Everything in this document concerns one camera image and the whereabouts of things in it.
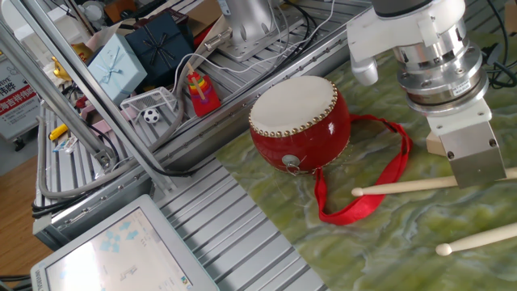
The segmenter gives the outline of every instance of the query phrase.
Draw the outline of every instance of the soccer ball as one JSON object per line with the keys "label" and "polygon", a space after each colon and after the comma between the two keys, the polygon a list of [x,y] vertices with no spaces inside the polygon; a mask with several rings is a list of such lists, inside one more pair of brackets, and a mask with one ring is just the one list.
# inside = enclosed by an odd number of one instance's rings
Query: soccer ball
{"label": "soccer ball", "polygon": [[157,123],[160,119],[160,112],[156,109],[146,109],[142,112],[142,116],[144,117],[145,122],[153,124]]}

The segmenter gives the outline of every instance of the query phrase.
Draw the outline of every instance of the dark blue gift box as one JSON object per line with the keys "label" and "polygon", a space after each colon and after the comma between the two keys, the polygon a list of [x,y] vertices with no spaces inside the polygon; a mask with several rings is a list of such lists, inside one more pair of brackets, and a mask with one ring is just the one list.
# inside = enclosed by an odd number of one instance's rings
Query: dark blue gift box
{"label": "dark blue gift box", "polygon": [[126,40],[147,71],[145,85],[172,84],[179,62],[185,55],[192,53],[191,47],[168,13],[126,35]]}

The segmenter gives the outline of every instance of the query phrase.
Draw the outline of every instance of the drumhead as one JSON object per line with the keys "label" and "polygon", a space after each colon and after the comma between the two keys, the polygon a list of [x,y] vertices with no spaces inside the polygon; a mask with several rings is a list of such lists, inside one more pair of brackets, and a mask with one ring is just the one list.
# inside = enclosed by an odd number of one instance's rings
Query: drumhead
{"label": "drumhead", "polygon": [[269,133],[291,132],[332,108],[333,84],[324,78],[304,76],[276,84],[262,95],[250,114],[254,129]]}

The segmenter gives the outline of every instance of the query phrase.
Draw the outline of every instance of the light blue gift box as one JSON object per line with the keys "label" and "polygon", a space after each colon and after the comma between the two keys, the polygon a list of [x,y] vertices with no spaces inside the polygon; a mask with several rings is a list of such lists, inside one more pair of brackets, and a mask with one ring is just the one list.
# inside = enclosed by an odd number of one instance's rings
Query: light blue gift box
{"label": "light blue gift box", "polygon": [[120,106],[147,76],[128,41],[115,34],[88,66],[104,92]]}

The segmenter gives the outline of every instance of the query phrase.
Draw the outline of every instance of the tablet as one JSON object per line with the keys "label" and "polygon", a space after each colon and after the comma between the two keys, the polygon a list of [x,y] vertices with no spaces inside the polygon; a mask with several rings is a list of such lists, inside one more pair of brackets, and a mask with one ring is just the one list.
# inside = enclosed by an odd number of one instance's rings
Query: tablet
{"label": "tablet", "polygon": [[219,290],[143,195],[31,270],[36,291]]}

